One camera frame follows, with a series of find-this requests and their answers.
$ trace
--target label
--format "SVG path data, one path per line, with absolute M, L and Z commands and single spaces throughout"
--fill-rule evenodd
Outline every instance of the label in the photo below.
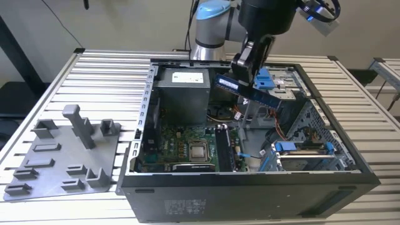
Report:
M 241 116 L 241 113 L 240 113 L 240 112 L 236 112 L 236 114 L 235 114 L 235 119 L 239 120 L 239 119 L 240 119 L 240 116 Z
M 227 85 L 228 87 L 233 88 L 235 90 L 237 90 L 239 85 L 231 83 L 229 81 L 225 81 L 224 79 L 220 79 L 220 83 Z
M 275 83 L 277 83 L 277 84 L 284 84 L 284 83 L 285 83 L 283 80 L 273 80 L 273 81 L 275 81 Z
M 261 155 L 261 156 L 264 156 L 265 153 L 267 153 L 265 150 L 261 150 L 261 151 L 260 151 L 260 155 Z
M 172 74 L 173 83 L 204 83 L 203 73 L 175 72 Z
M 204 214 L 205 199 L 164 200 L 167 215 Z

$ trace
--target cable connector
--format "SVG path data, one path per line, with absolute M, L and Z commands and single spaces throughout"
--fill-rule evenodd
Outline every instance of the cable connector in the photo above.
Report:
M 244 154 L 244 153 L 241 153 L 241 152 L 237 152 L 237 155 L 241 156 L 241 157 L 245 157 L 245 158 L 249 158 L 249 157 L 251 157 L 249 154 Z

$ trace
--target white label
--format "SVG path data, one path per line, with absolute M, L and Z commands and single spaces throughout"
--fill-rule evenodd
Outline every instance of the white label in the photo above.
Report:
M 173 83 L 204 83 L 203 73 L 183 73 L 175 72 L 172 74 Z
M 277 83 L 277 84 L 284 84 L 284 83 L 285 83 L 283 80 L 273 80 L 273 81 L 275 81 L 275 83 Z
M 220 83 L 225 84 L 228 87 L 233 88 L 235 90 L 237 90 L 239 85 L 231 83 L 229 81 L 225 81 L 224 79 L 220 79 Z
M 237 112 L 237 113 L 235 114 L 235 119 L 239 120 L 239 119 L 240 119 L 240 116 L 241 116 L 241 113 Z
M 261 151 L 260 151 L 260 155 L 261 155 L 261 156 L 264 156 L 265 153 L 267 153 L 265 150 L 261 150 Z

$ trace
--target white wall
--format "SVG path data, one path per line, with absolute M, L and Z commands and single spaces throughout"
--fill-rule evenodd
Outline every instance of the white wall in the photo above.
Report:
M 367 68 L 372 57 L 400 58 L 399 0 L 341 0 L 340 27 L 324 37 L 296 14 L 272 53 L 336 55 L 348 68 Z M 47 0 L 85 48 L 169 51 L 183 48 L 189 0 Z M 77 44 L 40 0 L 0 0 L 0 14 L 45 81 L 51 81 Z M 227 43 L 227 51 L 239 50 Z M 4 70 L 0 76 L 15 73 Z

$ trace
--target aluminum table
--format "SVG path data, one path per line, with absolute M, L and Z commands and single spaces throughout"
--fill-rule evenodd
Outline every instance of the aluminum table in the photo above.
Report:
M 185 52 L 75 53 L 0 151 L 0 222 L 11 224 L 137 224 L 124 196 L 116 196 L 123 153 L 133 139 L 139 104 L 151 58 L 187 59 Z M 363 88 L 339 61 L 320 56 L 272 55 L 269 62 L 299 63 L 325 103 L 369 163 L 381 185 L 325 220 L 225 221 L 195 224 L 400 224 L 400 124 Z M 5 184 L 27 153 L 37 119 L 69 124 L 61 115 L 67 104 L 79 104 L 81 116 L 96 123 L 111 118 L 123 125 L 109 192 L 3 201 Z

